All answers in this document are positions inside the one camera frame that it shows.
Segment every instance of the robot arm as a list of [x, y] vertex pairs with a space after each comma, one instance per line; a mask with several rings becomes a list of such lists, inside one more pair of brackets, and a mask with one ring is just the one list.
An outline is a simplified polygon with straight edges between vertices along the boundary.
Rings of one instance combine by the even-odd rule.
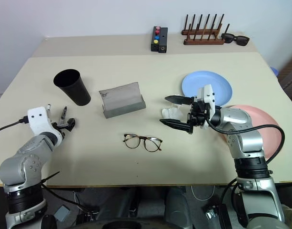
[[0, 179], [8, 199], [8, 229], [43, 216], [47, 203], [41, 190], [42, 166], [50, 160], [53, 150], [61, 144], [65, 135], [61, 129], [71, 131], [75, 126], [74, 119], [70, 119], [67, 125], [63, 122], [62, 125], [51, 123], [50, 105], [47, 108], [30, 109], [28, 120], [35, 136], [0, 166]]
[[[173, 95], [165, 99], [176, 104], [191, 105], [187, 123], [174, 119], [160, 120], [171, 128], [184, 130], [189, 134], [192, 134], [194, 126], [206, 128], [208, 125], [206, 119], [213, 127], [227, 132], [252, 127], [251, 117], [245, 111], [215, 106], [211, 85], [199, 89], [196, 97], [188, 98]], [[260, 217], [267, 218], [263, 222], [270, 220], [284, 222], [274, 180], [270, 176], [271, 172], [268, 170], [264, 158], [260, 133], [253, 130], [239, 134], [228, 134], [225, 137], [238, 174], [235, 205], [239, 222], [244, 227], [247, 227], [252, 219]]]

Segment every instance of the eyeglass frame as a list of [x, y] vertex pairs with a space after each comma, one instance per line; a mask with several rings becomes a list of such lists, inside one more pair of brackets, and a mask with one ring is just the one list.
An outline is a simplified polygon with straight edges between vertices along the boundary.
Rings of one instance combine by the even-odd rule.
[[[233, 36], [233, 39], [232, 39], [231, 42], [226, 42], [226, 39], [225, 39], [225, 35], [226, 35], [226, 34], [227, 34], [227, 35], [231, 35], [231, 36]], [[246, 45], [248, 44], [248, 42], [250, 41], [250, 38], [249, 38], [249, 37], [246, 37], [246, 36], [235, 36], [235, 35], [233, 35], [233, 34], [231, 34], [231, 33], [222, 33], [222, 34], [221, 34], [221, 37], [222, 37], [223, 40], [225, 40], [225, 43], [227, 43], [227, 44], [232, 43], [233, 41], [235, 41], [235, 42], [237, 43], [237, 39], [238, 39], [238, 37], [239, 37], [239, 38], [240, 38], [240, 37], [242, 37], [242, 38], [246, 38], [247, 42], [246, 42], [245, 45], [240, 45], [240, 44], [237, 43], [237, 45], [240, 45], [240, 46], [246, 46]]]
[[[126, 143], [126, 136], [128, 136], [128, 135], [133, 135], [134, 137], [138, 137], [139, 138], [139, 143], [138, 143], [138, 145], [136, 146], [136, 147], [129, 147], [128, 145], [127, 145], [127, 143]], [[141, 139], [143, 139], [144, 140], [144, 147], [145, 147], [145, 149], [148, 151], [148, 152], [156, 152], [156, 151], [158, 151], [158, 150], [160, 150], [161, 151], [161, 143], [163, 142], [162, 140], [160, 140], [159, 138], [156, 138], [156, 137], [144, 137], [144, 136], [139, 136], [139, 135], [136, 135], [136, 134], [124, 134], [124, 137], [125, 137], [125, 139], [123, 140], [123, 142], [126, 144], [126, 146], [128, 147], [128, 148], [130, 148], [130, 149], [136, 149], [139, 145], [140, 145], [140, 143], [141, 143]], [[152, 141], [152, 139], [155, 139], [155, 140], [158, 140], [159, 142], [160, 142], [160, 145], [158, 146], [154, 141]], [[154, 150], [154, 151], [150, 151], [150, 150], [148, 150], [147, 148], [146, 148], [146, 140], [150, 140], [150, 141], [152, 141], [156, 146], [157, 146], [157, 149], [156, 150]]]

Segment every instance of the table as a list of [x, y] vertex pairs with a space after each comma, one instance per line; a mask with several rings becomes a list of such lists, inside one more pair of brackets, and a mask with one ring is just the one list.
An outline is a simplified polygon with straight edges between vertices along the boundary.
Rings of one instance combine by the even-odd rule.
[[[170, 106], [164, 97], [181, 94], [182, 79], [197, 70], [216, 72], [230, 82], [233, 96], [226, 106], [252, 105], [279, 123], [286, 140], [269, 169], [275, 182], [292, 182], [292, 102], [251, 42], [246, 48], [234, 43], [184, 46], [183, 36], [170, 34], [168, 53], [163, 54], [149, 51], [150, 35], [136, 35], [123, 47], [129, 37], [49, 38], [0, 98], [0, 127], [48, 103], [53, 121], [64, 106], [67, 118], [76, 118], [76, 127], [65, 131], [63, 143], [42, 169], [42, 177], [61, 171], [48, 185], [225, 184], [236, 177], [231, 154], [218, 133], [195, 128], [189, 135], [159, 122], [161, 109]], [[118, 45], [109, 46], [112, 40]], [[75, 105], [53, 84], [54, 76], [68, 68], [81, 73], [91, 95], [88, 105]], [[139, 83], [147, 108], [106, 119], [98, 91], [132, 82]], [[150, 153], [142, 145], [129, 149], [122, 142], [125, 133], [158, 137], [163, 140], [162, 151]], [[1, 131], [0, 164], [31, 137], [29, 125]]]

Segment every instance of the white tissue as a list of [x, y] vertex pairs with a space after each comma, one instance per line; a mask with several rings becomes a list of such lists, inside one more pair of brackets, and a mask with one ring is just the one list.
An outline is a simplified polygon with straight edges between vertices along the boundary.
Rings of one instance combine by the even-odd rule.
[[183, 116], [183, 113], [180, 111], [180, 105], [172, 104], [171, 108], [163, 108], [161, 114], [163, 118], [173, 118], [180, 120]]

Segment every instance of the pink plate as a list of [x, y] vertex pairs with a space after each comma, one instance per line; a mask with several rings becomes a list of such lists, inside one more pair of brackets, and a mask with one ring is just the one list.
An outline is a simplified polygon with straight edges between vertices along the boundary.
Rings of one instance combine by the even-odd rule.
[[[248, 105], [236, 105], [233, 108], [239, 108], [246, 111], [252, 118], [252, 125], [264, 125], [278, 123], [266, 112], [259, 108], [248, 106]], [[275, 128], [263, 128], [258, 130], [263, 139], [263, 149], [265, 158], [271, 157], [279, 146], [281, 141], [281, 134], [279, 130]]]

